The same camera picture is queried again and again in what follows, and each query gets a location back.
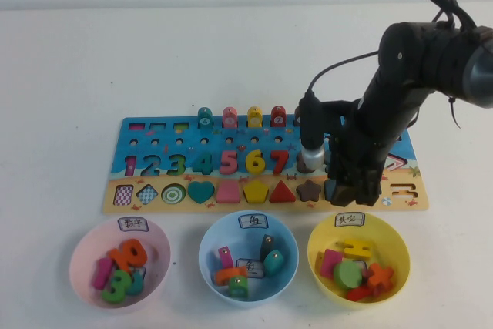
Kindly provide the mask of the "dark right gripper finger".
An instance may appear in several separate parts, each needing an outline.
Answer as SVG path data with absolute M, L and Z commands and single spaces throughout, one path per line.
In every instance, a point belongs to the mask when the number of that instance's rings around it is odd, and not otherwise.
M 357 204 L 373 206 L 381 195 L 381 183 L 370 181 L 363 183 L 357 191 Z
M 327 179 L 327 201 L 333 206 L 347 206 L 356 198 L 357 188 L 334 179 Z

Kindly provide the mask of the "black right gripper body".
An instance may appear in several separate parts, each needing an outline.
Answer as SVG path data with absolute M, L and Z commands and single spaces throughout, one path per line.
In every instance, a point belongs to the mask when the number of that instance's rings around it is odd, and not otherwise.
M 329 178 L 336 191 L 379 191 L 384 162 L 405 130 L 393 109 L 337 104 L 337 130 L 330 131 Z

